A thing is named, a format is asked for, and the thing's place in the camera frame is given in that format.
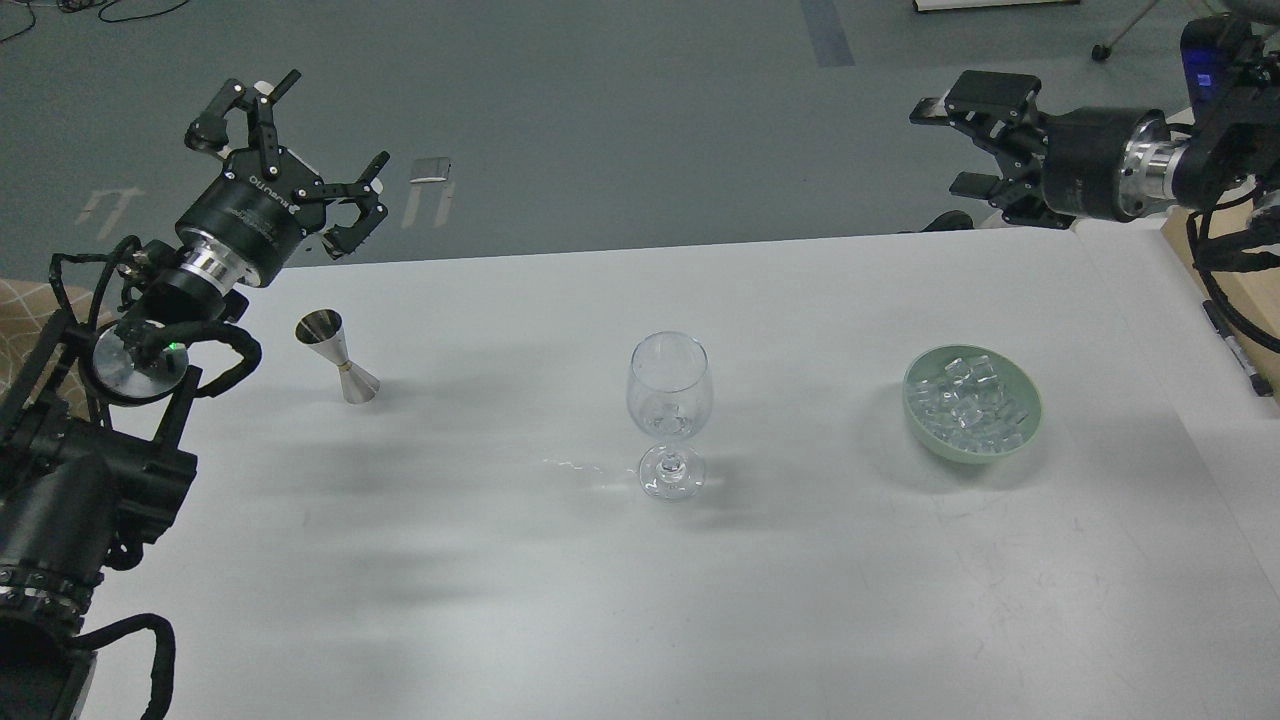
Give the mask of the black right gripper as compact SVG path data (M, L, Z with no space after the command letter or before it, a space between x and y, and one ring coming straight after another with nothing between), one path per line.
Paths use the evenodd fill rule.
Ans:
M1042 169L997 177L961 172L948 192L980 200L1010 225L1065 231L1071 217L1132 222L1166 201L1149 169L1166 142L1165 114L1144 108L1079 108L1043 122L1036 76L964 70L938 97L909 114L914 126L947 127L1007 161L1043 160Z

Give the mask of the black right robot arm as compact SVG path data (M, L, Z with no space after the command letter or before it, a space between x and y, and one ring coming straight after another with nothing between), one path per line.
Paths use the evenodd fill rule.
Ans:
M1036 105L1037 77L988 70L963 72L946 95L920 100L910 122L956 129L997 161L998 174L965 172L950 190L988 202L1012 225L1065 229L1082 218L1128 223L1184 209L1210 301L1276 351L1277 337L1236 310L1216 281L1277 266L1277 53L1260 26L1277 26L1275 1L1228 1L1185 26L1187 124L1148 108L1051 115Z

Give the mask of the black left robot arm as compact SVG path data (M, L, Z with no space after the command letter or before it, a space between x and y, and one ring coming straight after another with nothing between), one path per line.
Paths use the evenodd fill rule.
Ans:
M172 528L197 473L180 447L198 398L252 374L243 287L264 288L308 238L352 254L385 219L379 152L329 182L278 137L276 104L300 79L228 79L186 131L219 176L177 220L177 246L123 238L52 255L55 310L3 397L3 716L77 719L99 652L154 635L143 717L168 715L177 638L141 612L84 629L106 570L137 568Z

